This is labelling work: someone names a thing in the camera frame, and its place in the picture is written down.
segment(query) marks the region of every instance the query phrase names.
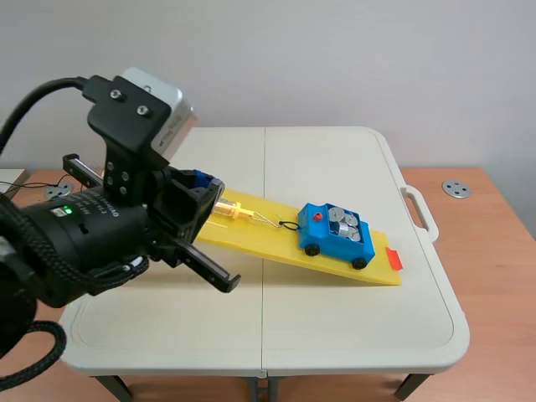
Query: black wheel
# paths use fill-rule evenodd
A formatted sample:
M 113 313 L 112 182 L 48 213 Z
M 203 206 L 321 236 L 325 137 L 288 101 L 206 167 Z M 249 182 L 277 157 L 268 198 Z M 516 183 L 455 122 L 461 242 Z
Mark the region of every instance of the black wheel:
M 310 257 L 314 257 L 315 255 L 320 254 L 319 245 L 306 245 L 304 250 L 305 250 L 305 254 L 309 255 Z
M 362 270 L 365 266 L 367 266 L 367 261 L 364 258 L 356 258 L 352 261 L 352 268 L 355 270 Z

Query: yellow ramp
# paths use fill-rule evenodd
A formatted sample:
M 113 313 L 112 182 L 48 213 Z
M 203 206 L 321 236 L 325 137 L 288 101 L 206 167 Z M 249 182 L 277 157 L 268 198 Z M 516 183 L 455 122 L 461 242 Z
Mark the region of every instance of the yellow ramp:
M 225 190 L 223 198 L 242 203 L 242 208 L 254 210 L 272 222 L 283 220 L 297 222 L 297 208 L 275 203 L 247 193 Z M 231 219 L 221 214 L 212 214 L 198 234 L 198 240 L 213 245 L 235 249 L 260 258 L 297 265 L 310 270 L 345 276 L 359 281 L 382 285 L 400 285 L 400 275 L 389 263 L 386 247 L 389 242 L 385 234 L 371 230 L 376 256 L 367 267 L 357 271 L 350 263 L 324 255 L 310 257 L 298 245 L 298 233 L 285 228 L 239 217 Z

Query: screw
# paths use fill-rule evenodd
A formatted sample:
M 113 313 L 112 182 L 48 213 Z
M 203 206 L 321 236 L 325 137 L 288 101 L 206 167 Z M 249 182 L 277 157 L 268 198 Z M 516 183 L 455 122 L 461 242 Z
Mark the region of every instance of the screw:
M 110 98 L 111 99 L 119 99 L 123 96 L 123 94 L 119 90 L 113 90 L 110 92 Z
M 141 105 L 137 107 L 136 112 L 140 116 L 145 116 L 149 113 L 149 108 L 147 106 Z

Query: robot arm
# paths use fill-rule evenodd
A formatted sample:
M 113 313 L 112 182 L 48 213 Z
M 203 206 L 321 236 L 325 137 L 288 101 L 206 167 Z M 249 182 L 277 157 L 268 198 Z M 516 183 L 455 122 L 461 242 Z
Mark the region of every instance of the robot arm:
M 57 349 L 31 368 L 32 375 L 0 379 L 0 390 L 31 379 L 63 352 L 61 327 L 33 322 L 38 299 L 62 307 L 85 293 L 98 295 L 139 276 L 149 259 L 171 267 L 184 263 L 223 292 L 240 280 L 192 245 L 224 184 L 168 166 L 196 120 L 178 88 L 139 69 L 113 80 L 51 81 L 8 118 L 0 150 L 36 101 L 73 86 L 94 103 L 88 123 L 106 143 L 104 179 L 71 154 L 64 170 L 85 191 L 24 209 L 0 198 L 0 357 L 36 330 L 52 332 Z

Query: wooden table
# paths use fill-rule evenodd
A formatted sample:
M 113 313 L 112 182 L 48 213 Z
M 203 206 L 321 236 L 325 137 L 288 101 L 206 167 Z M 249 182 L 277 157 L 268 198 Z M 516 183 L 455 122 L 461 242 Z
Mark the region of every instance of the wooden table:
M 405 180 L 425 196 L 440 238 L 435 247 L 466 313 L 472 345 L 454 368 L 426 381 L 410 399 L 418 401 L 530 401 L 536 394 L 536 243 L 487 175 L 477 168 L 404 169 Z M 60 172 L 41 172 L 29 182 L 54 182 Z M 467 183 L 470 198 L 452 198 L 441 183 Z M 44 200 L 42 190 L 22 189 L 20 205 Z M 39 319 L 57 319 L 59 310 L 41 306 Z M 32 334 L 2 361 L 0 374 L 21 369 L 50 347 L 47 335 Z M 311 376 L 281 383 L 280 401 L 392 401 L 403 375 Z M 232 378 L 126 378 L 137 400 L 239 401 L 245 385 Z M 0 394 L 17 402 L 112 401 L 93 379 L 57 363 L 35 380 Z

